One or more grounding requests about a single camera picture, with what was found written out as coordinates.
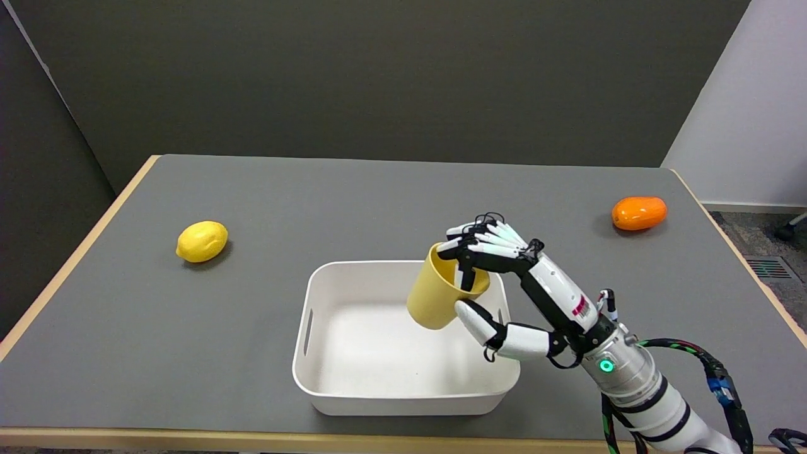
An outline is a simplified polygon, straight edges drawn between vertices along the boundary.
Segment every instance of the yellow mug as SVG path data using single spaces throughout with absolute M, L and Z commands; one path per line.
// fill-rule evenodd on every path
M 476 270 L 474 285 L 470 292 L 464 292 L 454 285 L 454 272 L 457 270 L 456 260 L 443 260 L 437 256 L 437 243 L 429 249 L 429 255 L 423 261 L 409 292 L 406 308 L 409 315 L 418 325 L 430 330 L 445 328 L 455 317 L 454 303 L 462 298 L 471 300 L 485 293 L 491 286 L 491 277 L 487 271 Z

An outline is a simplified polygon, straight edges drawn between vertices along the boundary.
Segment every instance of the green led light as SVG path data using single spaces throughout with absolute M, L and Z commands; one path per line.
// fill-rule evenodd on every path
M 613 372 L 613 363 L 608 359 L 600 361 L 600 370 L 605 373 Z

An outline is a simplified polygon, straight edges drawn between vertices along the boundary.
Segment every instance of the lemon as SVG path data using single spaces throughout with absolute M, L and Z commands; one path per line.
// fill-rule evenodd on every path
M 205 262 L 224 249 L 227 236 L 227 229 L 219 222 L 197 222 L 180 233 L 177 255 L 188 262 Z

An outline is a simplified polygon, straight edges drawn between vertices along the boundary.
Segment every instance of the gray table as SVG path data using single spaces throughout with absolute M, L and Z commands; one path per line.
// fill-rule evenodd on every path
M 662 196 L 667 220 L 618 233 L 610 209 L 628 195 Z M 523 364 L 500 406 L 473 418 L 327 417 L 292 380 L 318 266 L 422 259 L 447 227 L 489 210 L 544 241 L 589 294 L 614 288 L 621 320 L 640 336 L 685 338 L 721 359 L 759 443 L 773 427 L 804 428 L 804 333 L 669 170 L 164 156 L 2 344 L 0 444 L 475 452 L 601 440 L 593 382 L 548 362 Z M 187 266 L 176 237 L 203 219 L 223 222 L 232 244 Z M 546 326 L 517 282 L 505 283 L 513 318 Z M 725 430 L 697 361 L 654 353 L 692 407 Z M 604 447 L 581 443 L 556 444 Z

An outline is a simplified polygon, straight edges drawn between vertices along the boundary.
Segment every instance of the bin handle hole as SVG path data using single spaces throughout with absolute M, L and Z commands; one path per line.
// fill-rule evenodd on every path
M 308 310 L 308 327 L 305 329 L 305 343 L 303 344 L 303 356 L 308 355 L 308 341 L 311 340 L 311 323 L 314 321 L 314 309 Z

